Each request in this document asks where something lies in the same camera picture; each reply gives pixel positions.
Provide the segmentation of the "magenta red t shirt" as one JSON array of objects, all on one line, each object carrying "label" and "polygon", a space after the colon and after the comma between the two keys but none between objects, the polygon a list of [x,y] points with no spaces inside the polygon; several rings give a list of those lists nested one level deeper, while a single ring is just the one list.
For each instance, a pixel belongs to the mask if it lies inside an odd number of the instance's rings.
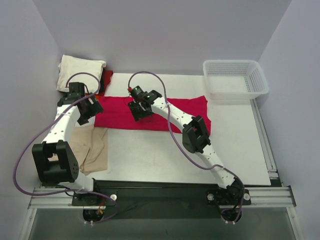
[{"label": "magenta red t shirt", "polygon": [[[126,105],[131,97],[104,96],[99,98],[103,112],[95,116],[94,126],[100,128],[122,129],[122,130],[147,130],[167,132],[167,120],[154,114],[147,118],[135,121]],[[211,133],[211,120],[208,118],[208,101],[204,96],[196,98],[169,98],[168,101],[192,116],[201,116],[209,133]]]}]

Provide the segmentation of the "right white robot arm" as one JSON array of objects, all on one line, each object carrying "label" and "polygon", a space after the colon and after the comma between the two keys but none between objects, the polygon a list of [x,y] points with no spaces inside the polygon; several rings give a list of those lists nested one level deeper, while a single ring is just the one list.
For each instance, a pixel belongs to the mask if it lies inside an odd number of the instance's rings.
[{"label": "right white robot arm", "polygon": [[155,90],[147,92],[137,86],[129,87],[128,93],[133,99],[128,106],[135,121],[153,114],[166,119],[170,135],[181,153],[197,168],[211,172],[216,184],[223,188],[222,200],[233,204],[239,199],[239,191],[232,186],[237,176],[224,167],[216,154],[202,116],[186,113]]}]

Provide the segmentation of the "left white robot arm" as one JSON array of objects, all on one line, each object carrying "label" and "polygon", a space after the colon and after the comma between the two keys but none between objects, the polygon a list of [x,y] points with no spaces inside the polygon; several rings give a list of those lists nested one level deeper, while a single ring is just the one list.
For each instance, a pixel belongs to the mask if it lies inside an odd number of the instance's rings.
[{"label": "left white robot arm", "polygon": [[41,143],[33,145],[32,156],[44,186],[85,190],[83,200],[95,206],[101,201],[101,193],[94,189],[95,180],[80,172],[69,140],[77,124],[87,124],[89,119],[103,112],[103,108],[95,96],[81,100],[86,96],[84,83],[72,82],[68,89],[69,92],[57,103],[56,117],[47,136]]}]

